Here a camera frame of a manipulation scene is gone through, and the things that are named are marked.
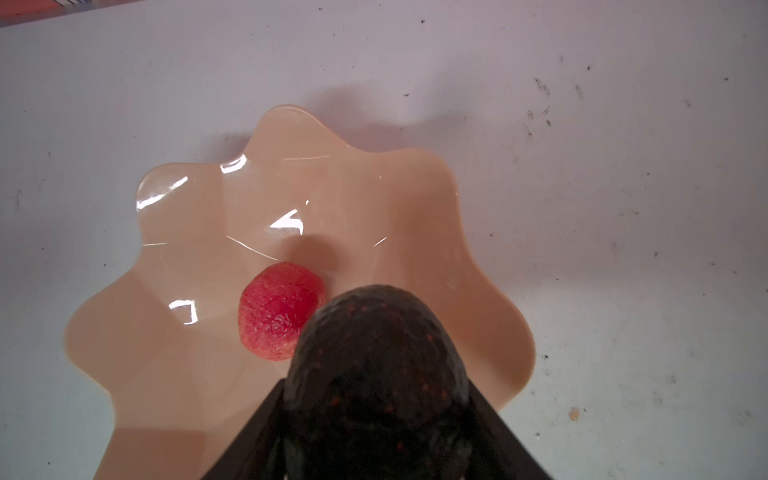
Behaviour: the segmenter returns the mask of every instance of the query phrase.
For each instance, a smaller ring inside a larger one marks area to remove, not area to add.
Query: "black oval object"
[[[289,480],[456,479],[468,379],[435,314],[393,286],[350,290],[304,326],[286,379]]]

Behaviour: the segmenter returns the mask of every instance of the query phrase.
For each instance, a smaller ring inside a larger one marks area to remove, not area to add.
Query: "pink fruit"
[[[289,262],[269,266],[240,297],[240,341],[263,359],[289,359],[304,324],[325,301],[323,279],[308,269]]]

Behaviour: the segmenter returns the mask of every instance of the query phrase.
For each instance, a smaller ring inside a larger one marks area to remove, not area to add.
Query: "glossy plastic bowl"
[[[437,314],[495,408],[531,376],[528,325],[472,259],[451,171],[418,149],[371,154],[311,114],[267,112],[225,164],[168,164],[137,192],[133,268],[73,315],[70,360],[109,392],[116,425],[96,478],[199,478],[288,362],[248,352],[243,288],[278,260],[329,296],[388,283]]]

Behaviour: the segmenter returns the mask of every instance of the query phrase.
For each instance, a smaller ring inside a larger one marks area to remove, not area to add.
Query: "strawberry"
[[[325,301],[323,279],[308,269],[289,262],[269,266],[240,297],[240,341],[263,359],[289,359],[304,324]]]

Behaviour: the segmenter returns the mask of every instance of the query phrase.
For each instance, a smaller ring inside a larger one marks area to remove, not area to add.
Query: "white table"
[[[113,412],[65,324],[134,262],[141,176],[233,158],[281,103],[450,164],[540,353],[502,415],[555,478],[766,478],[766,25],[756,0],[146,0],[0,29],[0,478],[93,475]]]

